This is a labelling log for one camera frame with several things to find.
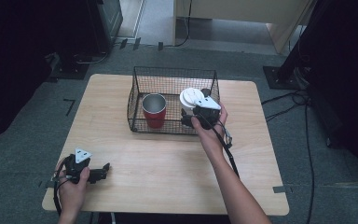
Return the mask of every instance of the gray carpet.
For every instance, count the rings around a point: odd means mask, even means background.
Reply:
[[[113,48],[101,63],[92,64],[84,80],[43,83],[8,130],[0,135],[0,223],[55,223],[57,214],[42,208],[50,178],[82,94],[92,74],[131,75],[133,66],[214,69],[219,79],[256,83],[262,101],[289,91],[270,90],[263,65],[280,66],[283,56],[195,49],[140,46]],[[66,116],[70,102],[76,100]],[[293,104],[290,98],[264,106],[265,115]],[[290,213],[271,217],[274,223],[305,223],[310,206],[310,163],[306,145],[304,106],[268,123],[278,165],[286,186]],[[310,223],[358,223],[358,160],[344,148],[328,148],[324,131],[308,108],[310,151],[315,193]],[[88,223],[82,213],[78,223]]]

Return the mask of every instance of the tiled floor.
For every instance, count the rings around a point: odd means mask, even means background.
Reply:
[[[120,0],[123,10],[123,25],[121,30],[134,30],[133,25],[139,12],[139,2],[142,0]],[[139,27],[133,38],[141,37],[141,44],[165,46],[173,42],[173,0],[145,0],[140,14]],[[175,44],[183,43],[186,39],[187,26],[183,19],[176,21]],[[290,47],[298,40],[300,27],[292,36],[290,45],[282,51],[288,55]],[[246,53],[277,54],[269,37],[266,24],[246,21],[221,20],[190,20],[190,36],[181,48],[214,49],[222,51],[239,51]]]

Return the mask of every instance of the wooden desk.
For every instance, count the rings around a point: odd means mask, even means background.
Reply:
[[[89,167],[111,162],[105,180],[88,185],[84,211],[226,214],[213,168],[197,136],[132,133],[127,122],[131,76],[93,75],[60,158],[81,147]],[[269,130],[253,82],[219,80],[242,182],[268,215],[289,212]],[[43,208],[55,210],[53,189]]]
[[[313,0],[196,0],[191,17],[228,21],[253,21],[267,24],[269,35],[278,53],[290,40],[299,24],[304,24],[312,10]],[[173,44],[176,17],[188,17],[190,0],[173,3]]]

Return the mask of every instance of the red cup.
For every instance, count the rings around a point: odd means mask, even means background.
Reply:
[[[150,128],[158,129],[164,125],[166,104],[165,98],[161,94],[152,93],[144,97],[142,108]]]

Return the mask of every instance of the black wire basket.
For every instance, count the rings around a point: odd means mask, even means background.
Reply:
[[[209,90],[220,101],[217,74],[214,70],[139,67],[133,68],[132,88],[127,107],[130,129],[136,133],[197,134],[181,122],[182,105],[179,95],[186,88]],[[160,128],[150,128],[144,115],[142,101],[147,94],[159,93],[166,100],[166,115]]]

